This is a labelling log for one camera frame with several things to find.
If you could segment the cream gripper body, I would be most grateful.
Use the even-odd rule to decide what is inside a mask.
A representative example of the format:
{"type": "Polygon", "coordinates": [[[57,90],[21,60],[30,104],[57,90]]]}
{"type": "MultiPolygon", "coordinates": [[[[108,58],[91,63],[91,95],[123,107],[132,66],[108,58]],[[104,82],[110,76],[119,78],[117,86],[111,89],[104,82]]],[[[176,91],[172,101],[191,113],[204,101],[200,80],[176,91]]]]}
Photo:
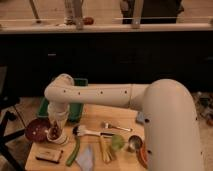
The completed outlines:
{"type": "Polygon", "coordinates": [[[50,113],[48,118],[52,125],[57,125],[60,129],[63,129],[67,121],[67,113],[50,113]]]}

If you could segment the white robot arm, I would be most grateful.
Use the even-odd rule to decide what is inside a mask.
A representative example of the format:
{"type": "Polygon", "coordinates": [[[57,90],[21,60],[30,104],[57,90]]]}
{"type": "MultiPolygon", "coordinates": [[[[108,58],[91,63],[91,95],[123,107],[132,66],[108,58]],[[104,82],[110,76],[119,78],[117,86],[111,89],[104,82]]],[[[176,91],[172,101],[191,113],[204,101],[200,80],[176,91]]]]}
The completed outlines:
{"type": "Polygon", "coordinates": [[[75,86],[70,75],[61,74],[44,95],[57,110],[85,103],[140,111],[145,119],[149,171],[205,171],[195,103],[176,80],[75,86]]]}

